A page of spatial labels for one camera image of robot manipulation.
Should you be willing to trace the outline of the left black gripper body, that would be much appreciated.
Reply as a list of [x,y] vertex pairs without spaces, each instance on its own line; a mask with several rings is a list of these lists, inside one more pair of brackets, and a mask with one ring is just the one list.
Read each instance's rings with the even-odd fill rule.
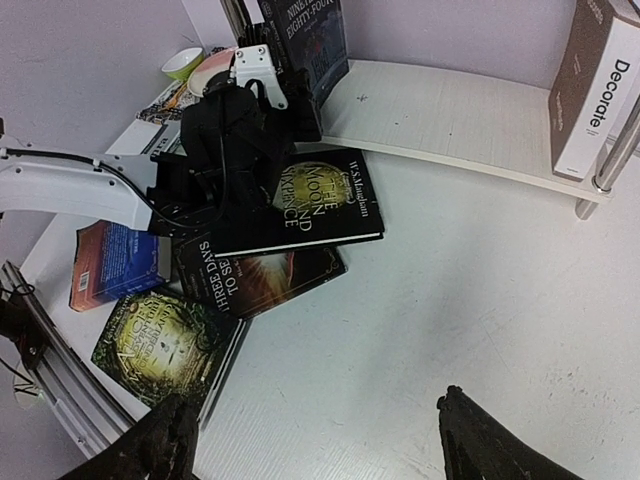
[[319,142],[322,139],[321,116],[311,91],[307,69],[283,73],[281,89],[288,101],[287,122],[296,142]]

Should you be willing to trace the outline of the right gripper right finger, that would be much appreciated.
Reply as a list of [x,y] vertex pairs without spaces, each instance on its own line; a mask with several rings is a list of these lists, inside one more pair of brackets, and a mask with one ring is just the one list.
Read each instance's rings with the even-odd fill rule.
[[455,385],[437,401],[448,479],[576,479],[530,448]]

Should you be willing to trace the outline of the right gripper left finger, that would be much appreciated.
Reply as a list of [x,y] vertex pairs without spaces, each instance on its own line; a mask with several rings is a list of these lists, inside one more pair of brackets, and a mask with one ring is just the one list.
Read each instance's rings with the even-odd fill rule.
[[171,394],[106,450],[65,479],[193,479],[198,414]]

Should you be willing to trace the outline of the black gold-circle book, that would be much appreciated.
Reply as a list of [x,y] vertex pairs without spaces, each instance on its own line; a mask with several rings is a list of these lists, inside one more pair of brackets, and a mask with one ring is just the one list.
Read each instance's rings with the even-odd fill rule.
[[236,216],[202,246],[219,258],[379,240],[385,225],[362,151],[341,148],[292,156],[272,205]]

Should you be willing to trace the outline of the dark blue barcode book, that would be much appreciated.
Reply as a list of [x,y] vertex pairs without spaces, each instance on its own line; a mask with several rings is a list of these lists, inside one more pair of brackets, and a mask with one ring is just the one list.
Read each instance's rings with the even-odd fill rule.
[[277,32],[284,66],[309,73],[310,90],[319,107],[349,72],[345,28],[338,0],[259,3],[263,19]]

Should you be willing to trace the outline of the grey ianra book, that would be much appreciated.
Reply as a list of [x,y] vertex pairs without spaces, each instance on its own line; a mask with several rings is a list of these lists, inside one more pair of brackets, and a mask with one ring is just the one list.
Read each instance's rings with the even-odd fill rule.
[[112,155],[151,154],[167,151],[180,136],[180,122],[155,124],[134,120],[106,151]]

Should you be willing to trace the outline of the blue orange paperback book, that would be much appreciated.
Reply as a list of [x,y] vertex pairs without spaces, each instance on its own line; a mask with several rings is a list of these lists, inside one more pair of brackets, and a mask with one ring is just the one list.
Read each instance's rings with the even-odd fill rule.
[[97,221],[76,231],[69,307],[85,312],[171,279],[171,240]]

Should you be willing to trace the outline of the Decorate Furniture large book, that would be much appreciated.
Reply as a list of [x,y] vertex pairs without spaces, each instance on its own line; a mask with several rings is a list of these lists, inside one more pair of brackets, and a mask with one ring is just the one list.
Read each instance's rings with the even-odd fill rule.
[[583,180],[639,74],[639,13],[630,1],[576,3],[548,97],[551,166]]

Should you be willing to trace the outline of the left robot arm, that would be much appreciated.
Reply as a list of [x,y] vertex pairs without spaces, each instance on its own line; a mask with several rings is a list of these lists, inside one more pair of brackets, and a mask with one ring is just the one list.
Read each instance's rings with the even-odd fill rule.
[[180,122],[183,154],[80,154],[1,136],[1,209],[92,217],[154,235],[227,232],[268,209],[298,142],[321,138],[306,70],[279,79],[216,75]]

